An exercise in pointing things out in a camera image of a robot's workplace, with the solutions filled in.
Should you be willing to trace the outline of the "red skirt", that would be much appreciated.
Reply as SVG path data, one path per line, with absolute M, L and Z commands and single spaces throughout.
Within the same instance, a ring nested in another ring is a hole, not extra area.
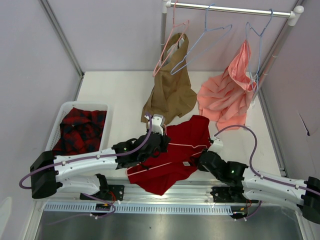
M 187 179 L 198 169 L 203 150 L 211 146 L 209 123 L 208 118 L 193 115 L 188 121 L 168 126 L 166 133 L 171 140 L 167 152 L 129 168 L 129 182 L 162 196 L 177 181 Z

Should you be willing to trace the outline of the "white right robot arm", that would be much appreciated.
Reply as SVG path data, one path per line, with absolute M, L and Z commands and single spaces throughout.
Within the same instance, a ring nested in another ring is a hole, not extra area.
M 252 170 L 236 161 L 225 161 L 213 151 L 204 151 L 199 164 L 225 185 L 213 187 L 216 203 L 268 202 L 289 208 L 315 224 L 320 222 L 320 180 L 291 179 Z

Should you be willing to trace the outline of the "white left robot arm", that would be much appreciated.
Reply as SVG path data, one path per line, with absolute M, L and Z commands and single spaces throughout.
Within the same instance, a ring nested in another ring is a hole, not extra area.
M 110 148 L 79 155 L 54 155 L 44 151 L 30 166 L 31 196 L 44 199 L 57 192 L 80 193 L 103 200 L 108 196 L 104 170 L 119 170 L 143 164 L 167 152 L 171 139 L 166 134 L 148 131 L 139 138 L 120 142 Z

